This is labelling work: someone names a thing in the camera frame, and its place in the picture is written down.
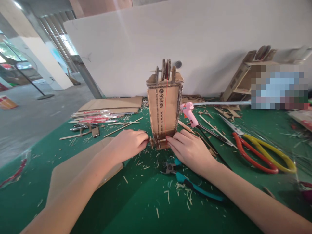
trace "pixelated area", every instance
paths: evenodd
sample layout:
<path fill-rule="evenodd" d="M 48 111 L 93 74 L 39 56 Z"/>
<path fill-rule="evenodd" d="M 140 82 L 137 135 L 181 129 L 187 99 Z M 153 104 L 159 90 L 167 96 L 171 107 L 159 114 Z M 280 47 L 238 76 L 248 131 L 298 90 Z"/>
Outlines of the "pixelated area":
<path fill-rule="evenodd" d="M 255 66 L 253 109 L 307 109 L 308 84 L 300 66 Z"/>

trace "concrete floor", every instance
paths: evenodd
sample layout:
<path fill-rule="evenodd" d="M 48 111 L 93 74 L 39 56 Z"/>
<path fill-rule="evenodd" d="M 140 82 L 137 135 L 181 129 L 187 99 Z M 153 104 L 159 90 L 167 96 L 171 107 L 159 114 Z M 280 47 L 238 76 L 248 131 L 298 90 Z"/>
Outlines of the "concrete floor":
<path fill-rule="evenodd" d="M 75 78 L 81 85 L 62 91 L 52 90 L 43 79 L 35 81 L 44 94 L 55 94 L 41 101 L 36 99 L 41 94 L 31 84 L 0 92 L 19 105 L 12 110 L 0 109 L 0 167 L 59 127 L 94 98 L 81 75 L 77 73 Z"/>

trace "white board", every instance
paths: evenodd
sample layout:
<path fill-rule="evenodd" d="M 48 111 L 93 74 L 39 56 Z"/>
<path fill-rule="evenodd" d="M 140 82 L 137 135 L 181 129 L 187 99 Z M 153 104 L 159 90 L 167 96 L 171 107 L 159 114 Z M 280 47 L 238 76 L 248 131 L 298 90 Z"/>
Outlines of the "white board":
<path fill-rule="evenodd" d="M 226 89 L 248 51 L 312 46 L 311 25 L 309 0 L 171 0 L 65 28 L 107 97 L 146 96 L 145 81 L 163 58 L 183 62 L 184 94 L 212 96 Z"/>

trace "blue pliers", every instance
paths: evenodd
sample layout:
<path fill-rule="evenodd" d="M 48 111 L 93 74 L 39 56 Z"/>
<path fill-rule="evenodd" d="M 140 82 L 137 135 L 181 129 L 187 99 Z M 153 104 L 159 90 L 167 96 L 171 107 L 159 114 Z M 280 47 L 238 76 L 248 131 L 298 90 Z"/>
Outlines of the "blue pliers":
<path fill-rule="evenodd" d="M 192 183 L 191 181 L 189 181 L 184 175 L 182 175 L 180 172 L 177 172 L 175 170 L 175 168 L 179 165 L 181 165 L 182 162 L 175 158 L 175 163 L 168 163 L 168 162 L 163 162 L 163 166 L 165 167 L 165 169 L 163 171 L 160 171 L 163 174 L 175 174 L 176 179 L 178 180 L 179 183 L 183 183 L 185 184 L 187 187 L 189 187 L 192 190 L 195 190 L 203 195 L 205 195 L 206 197 L 215 199 L 217 201 L 224 201 L 224 197 L 209 193 L 203 189 L 201 189 L 200 187 L 198 187 L 197 185 L 195 185 L 194 183 Z"/>

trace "red and yellow scissors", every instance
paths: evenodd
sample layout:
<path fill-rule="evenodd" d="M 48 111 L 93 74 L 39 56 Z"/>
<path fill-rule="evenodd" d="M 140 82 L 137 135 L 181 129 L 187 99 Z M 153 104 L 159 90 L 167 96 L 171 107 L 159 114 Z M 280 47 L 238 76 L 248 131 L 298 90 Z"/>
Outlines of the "red and yellow scissors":
<path fill-rule="evenodd" d="M 262 170 L 262 171 L 264 171 L 266 173 L 269 173 L 269 174 L 276 174 L 276 173 L 279 172 L 279 169 L 281 171 L 283 171 L 283 172 L 288 172 L 288 173 L 296 173 L 297 172 L 297 168 L 296 168 L 295 164 L 293 163 L 293 161 L 286 154 L 284 154 L 283 152 L 281 152 L 277 148 L 273 147 L 272 145 L 269 145 L 268 143 L 265 143 L 265 142 L 255 138 L 253 136 L 250 136 L 250 135 L 247 135 L 247 134 L 243 133 L 240 129 L 235 127 L 230 121 L 228 121 L 222 115 L 220 115 L 220 116 L 228 124 L 228 126 L 234 131 L 233 132 L 233 136 L 234 136 L 234 138 L 236 140 L 237 148 L 240 151 L 241 155 L 248 162 L 250 162 L 252 165 L 254 165 L 256 168 L 258 168 L 258 169 L 260 169 L 260 170 Z M 242 139 L 242 137 L 245 137 L 248 140 L 250 140 L 261 153 L 259 153 L 256 149 L 254 149 L 251 145 L 249 145 L 246 141 L 244 141 Z M 259 158 L 261 158 L 270 167 L 270 169 L 260 165 L 259 163 L 254 161 L 251 157 L 249 157 L 246 154 L 246 152 L 244 151 L 242 145 L 245 145 L 249 150 L 251 150 L 253 153 L 255 153 Z M 278 162 L 276 162 L 269 155 L 269 153 L 265 151 L 265 149 L 261 145 L 265 146 L 266 148 L 272 150 L 277 155 L 279 155 L 286 162 L 288 168 L 283 167 Z"/>

